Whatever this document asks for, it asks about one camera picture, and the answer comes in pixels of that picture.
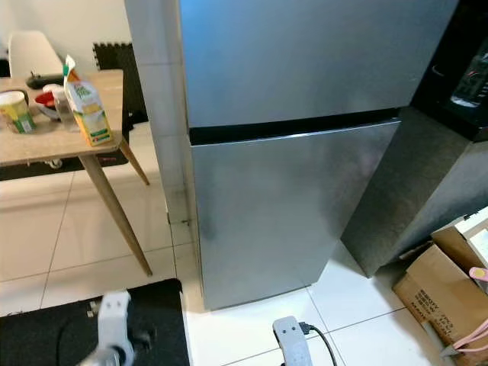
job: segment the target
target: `cup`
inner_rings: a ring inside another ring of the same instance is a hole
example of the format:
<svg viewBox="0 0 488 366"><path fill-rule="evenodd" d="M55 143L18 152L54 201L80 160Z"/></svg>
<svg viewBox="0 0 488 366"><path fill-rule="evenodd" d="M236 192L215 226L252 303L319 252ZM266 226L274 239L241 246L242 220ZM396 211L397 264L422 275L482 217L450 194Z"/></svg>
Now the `cup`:
<svg viewBox="0 0 488 366"><path fill-rule="evenodd" d="M15 133L30 133L36 128L26 95L18 90L0 93L0 120L4 120Z"/></svg>

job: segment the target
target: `power cord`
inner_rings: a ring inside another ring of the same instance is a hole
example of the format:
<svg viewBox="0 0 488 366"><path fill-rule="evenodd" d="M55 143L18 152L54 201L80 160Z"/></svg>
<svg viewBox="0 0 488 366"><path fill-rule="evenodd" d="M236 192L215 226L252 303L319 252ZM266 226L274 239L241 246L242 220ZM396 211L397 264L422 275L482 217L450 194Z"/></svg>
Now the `power cord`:
<svg viewBox="0 0 488 366"><path fill-rule="evenodd" d="M337 361L336 361L336 358L334 357L334 352L332 352L332 347L330 346L329 341L327 340L326 336L322 332L320 332L320 329L318 329L316 326L312 326L312 325L307 324L305 322L300 322L298 324L300 325L300 328L302 329L302 332L305 336L310 333L310 330L313 330L314 332L316 332L319 335L319 337L324 341L324 343L327 346L327 349L329 350L330 358L332 359L332 364L334 366L337 366Z"/></svg>

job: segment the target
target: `refrigerator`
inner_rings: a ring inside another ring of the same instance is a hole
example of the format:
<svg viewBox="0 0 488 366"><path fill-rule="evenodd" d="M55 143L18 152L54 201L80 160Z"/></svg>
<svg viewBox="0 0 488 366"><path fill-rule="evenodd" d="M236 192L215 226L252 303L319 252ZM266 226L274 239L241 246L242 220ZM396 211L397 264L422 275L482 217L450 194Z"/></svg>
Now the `refrigerator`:
<svg viewBox="0 0 488 366"><path fill-rule="evenodd" d="M456 4L180 0L206 308L319 279Z"/></svg>

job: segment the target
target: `table leg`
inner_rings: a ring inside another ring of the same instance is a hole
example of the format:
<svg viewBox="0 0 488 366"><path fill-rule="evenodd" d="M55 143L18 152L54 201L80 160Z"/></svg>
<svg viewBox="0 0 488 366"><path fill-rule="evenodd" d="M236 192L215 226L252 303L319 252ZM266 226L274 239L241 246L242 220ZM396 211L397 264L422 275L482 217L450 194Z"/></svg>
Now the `table leg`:
<svg viewBox="0 0 488 366"><path fill-rule="evenodd" d="M122 209L122 206L114 193L114 190L110 186L110 183L108 182L97 157L95 155L85 155L79 156L79 159L93 181L93 184L97 188L98 193L101 195L102 199L107 205L107 208L114 218L115 223L117 226L119 226L119 230L122 232L122 235L124 235L127 244L129 244L130 250L132 250L132 253L136 256L137 261L143 267L146 274L148 276L152 275L153 272L147 263L143 250L140 248L136 234L134 234L129 220L125 215L124 210Z"/></svg>
<svg viewBox="0 0 488 366"><path fill-rule="evenodd" d="M149 185L149 181L147 180L146 174L144 174L143 169L140 167L139 162L137 161L134 153L129 147L129 144L127 141L122 137L122 141L120 142L120 151L124 154L124 156L127 158L127 160L130 161L130 164L136 169L137 174L141 177L141 179L146 183L146 185Z"/></svg>

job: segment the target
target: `wooden table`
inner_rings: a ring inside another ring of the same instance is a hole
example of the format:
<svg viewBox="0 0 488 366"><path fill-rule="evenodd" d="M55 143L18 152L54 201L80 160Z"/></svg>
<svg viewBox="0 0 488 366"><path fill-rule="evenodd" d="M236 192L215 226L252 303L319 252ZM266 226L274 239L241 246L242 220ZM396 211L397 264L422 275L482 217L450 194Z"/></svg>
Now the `wooden table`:
<svg viewBox="0 0 488 366"><path fill-rule="evenodd" d="M133 254L143 270L152 275L129 220L95 155L120 149L146 185L149 185L146 175L122 135L123 78L121 70L100 71L88 75L88 80L98 90L114 135L112 141L95 147L89 146L81 133L67 132L63 124L52 121L37 110L34 98L42 93L41 90L29 89L24 79L0 78L0 92L23 89L28 93L30 112L37 126L33 133L20 134L11 132L5 125L0 125L0 166L78 156Z"/></svg>

